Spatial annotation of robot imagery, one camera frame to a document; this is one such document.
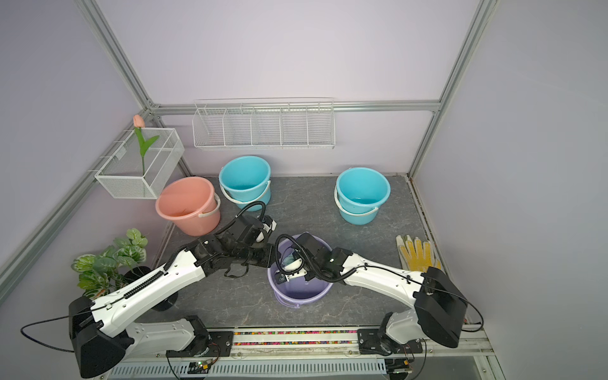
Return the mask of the purple plastic bucket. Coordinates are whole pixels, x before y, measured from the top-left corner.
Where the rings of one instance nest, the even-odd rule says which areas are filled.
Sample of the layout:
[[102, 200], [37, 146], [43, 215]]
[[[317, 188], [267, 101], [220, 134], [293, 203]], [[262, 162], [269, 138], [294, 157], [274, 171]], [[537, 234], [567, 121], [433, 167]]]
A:
[[267, 275], [277, 301], [286, 307], [300, 308], [317, 302], [326, 296], [333, 285], [322, 280], [313, 279], [306, 281], [303, 277], [300, 277], [287, 283], [275, 283], [275, 274], [279, 266], [282, 266], [283, 258], [290, 253], [296, 258], [296, 254], [293, 253], [293, 248], [291, 248], [291, 241], [289, 239], [282, 239], [275, 246], [275, 254], [271, 256], [271, 266], [267, 271]]

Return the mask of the light green microfiber cloth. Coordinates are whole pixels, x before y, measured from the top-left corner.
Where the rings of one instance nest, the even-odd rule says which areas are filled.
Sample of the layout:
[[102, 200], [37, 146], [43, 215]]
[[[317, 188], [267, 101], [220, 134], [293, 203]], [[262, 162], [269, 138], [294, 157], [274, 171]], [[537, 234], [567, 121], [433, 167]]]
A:
[[292, 253], [288, 254], [287, 256], [285, 256], [282, 260], [282, 267], [286, 268], [289, 265], [291, 265], [292, 263], [294, 263], [295, 261], [297, 261], [297, 259], [294, 257], [294, 255]]

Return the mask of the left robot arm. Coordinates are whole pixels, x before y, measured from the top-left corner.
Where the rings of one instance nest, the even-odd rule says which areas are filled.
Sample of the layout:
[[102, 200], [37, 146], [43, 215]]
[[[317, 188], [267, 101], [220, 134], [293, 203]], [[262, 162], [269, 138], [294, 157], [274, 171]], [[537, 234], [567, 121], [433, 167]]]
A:
[[165, 264], [124, 288], [95, 300], [74, 300], [69, 305], [69, 337], [81, 377], [103, 375], [133, 356], [206, 354], [212, 338], [198, 316], [143, 324], [136, 319], [181, 289], [215, 272], [228, 273], [232, 264], [269, 267], [269, 238], [275, 229], [268, 215], [240, 215], [217, 233], [183, 245]]

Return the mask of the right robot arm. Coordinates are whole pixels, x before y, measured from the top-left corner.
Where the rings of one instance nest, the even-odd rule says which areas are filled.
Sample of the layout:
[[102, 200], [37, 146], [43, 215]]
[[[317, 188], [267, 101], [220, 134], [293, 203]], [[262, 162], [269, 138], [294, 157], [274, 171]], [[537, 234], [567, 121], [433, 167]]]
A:
[[337, 247], [329, 250], [308, 233], [290, 238], [288, 256], [275, 255], [279, 283], [297, 278], [365, 288], [406, 306], [385, 315], [371, 339], [361, 337], [364, 355], [397, 354], [412, 340], [431, 340], [446, 348], [459, 346], [468, 302], [440, 269], [406, 271], [379, 264]]

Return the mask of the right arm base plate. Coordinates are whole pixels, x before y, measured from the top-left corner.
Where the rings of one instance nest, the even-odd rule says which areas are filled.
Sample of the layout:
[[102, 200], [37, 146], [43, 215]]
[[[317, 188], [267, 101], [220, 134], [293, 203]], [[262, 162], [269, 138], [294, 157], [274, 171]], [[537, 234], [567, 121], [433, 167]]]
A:
[[397, 354], [421, 354], [424, 352], [422, 341], [410, 340], [399, 344], [386, 334], [380, 333], [379, 328], [358, 329], [357, 343], [362, 355], [390, 356]]

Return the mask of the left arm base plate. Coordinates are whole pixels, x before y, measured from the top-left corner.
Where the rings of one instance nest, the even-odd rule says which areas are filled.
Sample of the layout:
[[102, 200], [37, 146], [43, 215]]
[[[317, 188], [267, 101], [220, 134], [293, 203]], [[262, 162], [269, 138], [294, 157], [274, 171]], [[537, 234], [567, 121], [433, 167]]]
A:
[[211, 331], [206, 337], [195, 337], [189, 346], [181, 351], [169, 350], [169, 358], [195, 358], [195, 357], [228, 357], [234, 341], [234, 332], [231, 330]]

